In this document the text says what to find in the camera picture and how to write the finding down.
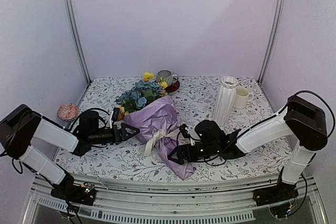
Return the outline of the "purple pink wrapping paper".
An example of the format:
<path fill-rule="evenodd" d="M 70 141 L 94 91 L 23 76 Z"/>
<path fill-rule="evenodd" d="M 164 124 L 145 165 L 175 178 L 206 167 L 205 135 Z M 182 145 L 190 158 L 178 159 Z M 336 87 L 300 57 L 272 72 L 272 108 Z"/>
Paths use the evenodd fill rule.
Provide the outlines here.
<path fill-rule="evenodd" d="M 168 159 L 168 155 L 177 147 L 176 137 L 178 129 L 177 111 L 171 96 L 155 100 L 139 111 L 124 117 L 124 122 L 140 130 L 135 137 L 145 143 L 143 156 L 150 156 L 156 149 L 159 157 L 182 180 L 193 175 L 190 163 L 177 164 Z"/>

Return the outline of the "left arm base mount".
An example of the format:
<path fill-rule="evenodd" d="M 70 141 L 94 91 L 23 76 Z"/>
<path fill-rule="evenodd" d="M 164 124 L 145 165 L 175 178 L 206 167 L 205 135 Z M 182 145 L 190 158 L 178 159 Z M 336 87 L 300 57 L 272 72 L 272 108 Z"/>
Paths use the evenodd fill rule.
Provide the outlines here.
<path fill-rule="evenodd" d="M 63 180 L 59 185 L 52 183 L 52 188 L 51 196 L 87 206 L 93 205 L 97 194 L 95 189 L 87 191 L 87 187 L 75 185 L 72 180 Z"/>

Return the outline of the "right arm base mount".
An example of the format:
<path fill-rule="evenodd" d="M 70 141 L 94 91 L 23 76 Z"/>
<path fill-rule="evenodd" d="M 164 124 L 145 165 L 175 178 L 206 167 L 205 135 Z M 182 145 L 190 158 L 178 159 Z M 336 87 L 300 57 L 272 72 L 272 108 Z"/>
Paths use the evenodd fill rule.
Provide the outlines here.
<path fill-rule="evenodd" d="M 270 213 L 277 219 L 286 218 L 291 213 L 298 196 L 296 184 L 289 185 L 278 182 L 276 185 L 256 189 L 253 191 L 253 200 L 257 206 L 271 205 L 285 201 L 284 204 L 269 208 Z"/>

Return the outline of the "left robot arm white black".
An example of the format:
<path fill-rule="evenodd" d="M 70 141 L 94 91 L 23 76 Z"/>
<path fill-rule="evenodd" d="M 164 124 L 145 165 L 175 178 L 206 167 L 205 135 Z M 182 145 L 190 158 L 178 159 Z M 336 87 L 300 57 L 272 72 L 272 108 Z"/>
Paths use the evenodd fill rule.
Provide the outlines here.
<path fill-rule="evenodd" d="M 85 110 L 66 129 L 21 104 L 1 120 L 1 156 L 20 161 L 58 185 L 58 192 L 67 200 L 73 200 L 78 195 L 77 186 L 66 180 L 66 171 L 34 148 L 31 141 L 35 138 L 81 157 L 96 145 L 121 143 L 139 134 L 140 130 L 134 126 L 115 124 L 119 108 L 113 109 L 108 122 L 100 112 L 102 109 Z"/>

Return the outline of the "cream ribbon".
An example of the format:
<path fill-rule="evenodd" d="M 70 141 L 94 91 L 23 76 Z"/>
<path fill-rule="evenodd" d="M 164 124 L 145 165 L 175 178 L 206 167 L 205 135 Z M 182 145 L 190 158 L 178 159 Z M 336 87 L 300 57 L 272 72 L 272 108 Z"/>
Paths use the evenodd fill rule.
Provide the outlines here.
<path fill-rule="evenodd" d="M 158 140 L 162 139 L 162 138 L 174 138 L 177 137 L 177 135 L 179 134 L 180 130 L 176 129 L 172 132 L 167 133 L 165 130 L 163 129 L 159 129 L 157 132 L 154 133 L 154 135 L 147 141 L 145 148 L 144 148 L 144 152 L 143 152 L 143 156 L 147 157 L 150 155 L 153 147 L 155 146 L 155 144 L 157 143 Z"/>

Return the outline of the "artificial flower bouquet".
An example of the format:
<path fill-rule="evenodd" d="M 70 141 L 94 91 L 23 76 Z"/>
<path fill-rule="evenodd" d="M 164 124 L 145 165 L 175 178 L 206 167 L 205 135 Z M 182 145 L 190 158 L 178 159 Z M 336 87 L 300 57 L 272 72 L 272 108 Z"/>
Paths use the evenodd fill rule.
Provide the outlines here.
<path fill-rule="evenodd" d="M 162 78 L 154 81 L 154 74 L 145 72 L 142 79 L 136 82 L 130 90 L 123 92 L 116 98 L 115 103 L 119 109 L 118 121 L 132 113 L 141 110 L 155 100 L 167 96 L 167 82 Z"/>

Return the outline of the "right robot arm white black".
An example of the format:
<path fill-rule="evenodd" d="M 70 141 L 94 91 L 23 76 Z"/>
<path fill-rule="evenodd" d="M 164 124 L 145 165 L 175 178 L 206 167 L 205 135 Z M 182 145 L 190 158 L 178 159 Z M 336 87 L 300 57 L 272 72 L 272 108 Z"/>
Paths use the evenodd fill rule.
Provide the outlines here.
<path fill-rule="evenodd" d="M 271 196 L 276 201 L 282 201 L 291 194 L 291 185 L 296 184 L 316 152 L 327 145 L 325 120 L 325 112 L 321 108 L 293 95 L 274 115 L 243 132 L 236 130 L 227 135 L 215 121 L 203 120 L 195 127 L 199 142 L 178 145 L 167 158 L 179 165 L 209 162 L 218 157 L 237 159 L 278 138 L 293 135 L 298 142 L 290 160 L 281 170 L 280 183 L 271 190 Z"/>

